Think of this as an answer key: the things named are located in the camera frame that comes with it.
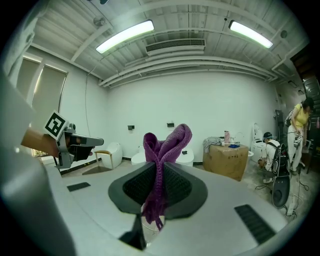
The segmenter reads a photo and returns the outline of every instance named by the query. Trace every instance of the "cardboard box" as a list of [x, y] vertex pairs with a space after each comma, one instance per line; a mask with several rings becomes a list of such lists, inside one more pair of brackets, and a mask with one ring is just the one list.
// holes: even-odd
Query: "cardboard box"
[[209, 153], [203, 152], [203, 167], [206, 171], [241, 181], [245, 172], [249, 148], [240, 145], [231, 148], [229, 145], [211, 145]]

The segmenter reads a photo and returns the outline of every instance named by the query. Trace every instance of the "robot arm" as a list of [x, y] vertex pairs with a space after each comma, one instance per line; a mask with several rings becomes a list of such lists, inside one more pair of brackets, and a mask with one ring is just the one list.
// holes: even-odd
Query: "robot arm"
[[74, 161], [87, 159], [93, 147], [104, 144], [102, 138], [76, 134], [76, 126], [68, 124], [67, 120], [54, 111], [44, 126], [44, 130], [56, 140], [59, 151], [58, 169], [70, 168]]

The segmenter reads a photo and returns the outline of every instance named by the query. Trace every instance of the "ceiling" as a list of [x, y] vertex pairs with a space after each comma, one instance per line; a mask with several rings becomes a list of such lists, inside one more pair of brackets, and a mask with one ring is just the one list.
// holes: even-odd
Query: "ceiling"
[[[98, 16], [105, 17], [103, 26], [94, 24]], [[96, 51], [109, 37], [147, 19], [153, 21], [152, 32], [104, 54]], [[273, 46], [264, 48], [231, 31], [232, 20], [262, 34]], [[204, 52], [190, 56], [180, 51], [182, 56], [175, 59], [165, 54], [156, 61], [148, 59], [147, 45], [176, 39], [205, 39]], [[298, 20], [278, 0], [109, 0], [105, 5], [99, 0], [52, 0], [37, 22], [32, 46], [91, 72], [104, 81], [100, 85], [114, 87], [201, 70], [247, 73], [283, 83], [297, 78], [290, 57], [308, 42]]]

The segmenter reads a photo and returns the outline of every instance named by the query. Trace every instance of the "black vent grille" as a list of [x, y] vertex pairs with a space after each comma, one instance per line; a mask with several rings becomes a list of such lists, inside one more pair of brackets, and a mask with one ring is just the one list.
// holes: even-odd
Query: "black vent grille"
[[234, 209], [259, 245], [275, 235], [275, 232], [250, 205], [245, 204]]
[[146, 52], [151, 52], [159, 49], [179, 47], [179, 46], [206, 46], [206, 41], [204, 39], [178, 39], [169, 40], [163, 42], [157, 42], [149, 44], [145, 47]]

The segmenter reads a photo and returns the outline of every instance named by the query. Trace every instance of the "black speaker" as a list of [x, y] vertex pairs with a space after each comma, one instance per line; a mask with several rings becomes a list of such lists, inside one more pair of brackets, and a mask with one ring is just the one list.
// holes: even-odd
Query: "black speaker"
[[280, 176], [276, 177], [273, 182], [272, 189], [272, 204], [276, 208], [283, 207], [289, 197], [290, 192], [290, 177]]

